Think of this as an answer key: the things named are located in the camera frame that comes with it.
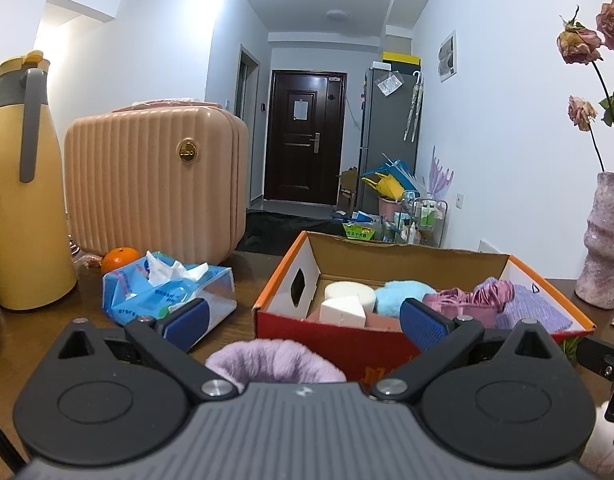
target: paper note on door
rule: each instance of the paper note on door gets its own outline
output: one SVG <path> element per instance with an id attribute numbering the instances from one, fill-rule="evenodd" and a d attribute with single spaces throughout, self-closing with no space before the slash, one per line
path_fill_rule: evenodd
<path id="1" fill-rule="evenodd" d="M 293 120 L 306 121 L 307 120 L 307 101 L 294 101 L 293 102 Z"/>

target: suitcase logo badge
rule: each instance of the suitcase logo badge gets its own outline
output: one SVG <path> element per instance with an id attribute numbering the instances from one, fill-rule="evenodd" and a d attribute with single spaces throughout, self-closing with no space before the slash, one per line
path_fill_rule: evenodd
<path id="1" fill-rule="evenodd" d="M 189 139 L 183 140 L 178 145 L 178 156 L 180 156 L 180 160 L 182 160 L 183 162 L 191 162 L 196 158 L 197 154 L 198 149 L 196 147 L 196 144 L 194 144 L 194 142 Z"/>

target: orange fruit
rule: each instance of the orange fruit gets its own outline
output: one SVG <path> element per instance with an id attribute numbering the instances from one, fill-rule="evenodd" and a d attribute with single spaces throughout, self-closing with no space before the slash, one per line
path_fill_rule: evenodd
<path id="1" fill-rule="evenodd" d="M 120 269 L 120 267 L 125 267 L 126 265 L 129 265 L 142 257 L 143 255 L 141 253 L 139 253 L 136 249 L 132 249 L 131 247 L 119 247 L 112 249 L 102 259 L 100 263 L 100 272 L 107 274 L 113 270 Z"/>

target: thermos lid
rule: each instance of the thermos lid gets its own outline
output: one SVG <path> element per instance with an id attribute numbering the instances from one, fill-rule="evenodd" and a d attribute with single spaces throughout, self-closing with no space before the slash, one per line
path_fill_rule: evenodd
<path id="1" fill-rule="evenodd" d="M 47 72 L 49 70 L 49 61 L 44 58 L 40 50 L 32 50 L 26 56 L 13 57 L 3 61 L 1 63 L 0 75 L 21 70 L 24 66 L 26 68 L 39 68 L 43 72 Z"/>

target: purple plush fabric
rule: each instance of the purple plush fabric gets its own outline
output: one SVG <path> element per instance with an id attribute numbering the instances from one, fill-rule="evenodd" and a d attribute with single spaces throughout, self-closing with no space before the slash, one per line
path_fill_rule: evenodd
<path id="1" fill-rule="evenodd" d="M 329 361 L 295 341 L 254 339 L 227 345 L 205 366 L 242 392 L 254 383 L 344 383 L 347 378 Z"/>
<path id="2" fill-rule="evenodd" d="M 487 278 L 476 290 L 500 283 L 495 278 Z M 522 285 L 514 285 L 514 299 L 506 304 L 504 312 L 496 316 L 496 328 L 511 329 L 522 318 L 531 317 L 540 321 L 550 334 L 567 330 L 573 321 L 561 314 L 554 306 L 547 303 L 538 294 Z"/>
<path id="3" fill-rule="evenodd" d="M 465 314 L 478 319 L 486 328 L 494 328 L 497 324 L 496 316 L 513 299 L 513 283 L 501 280 L 488 283 L 469 294 L 459 288 L 426 294 L 423 303 L 449 319 Z"/>

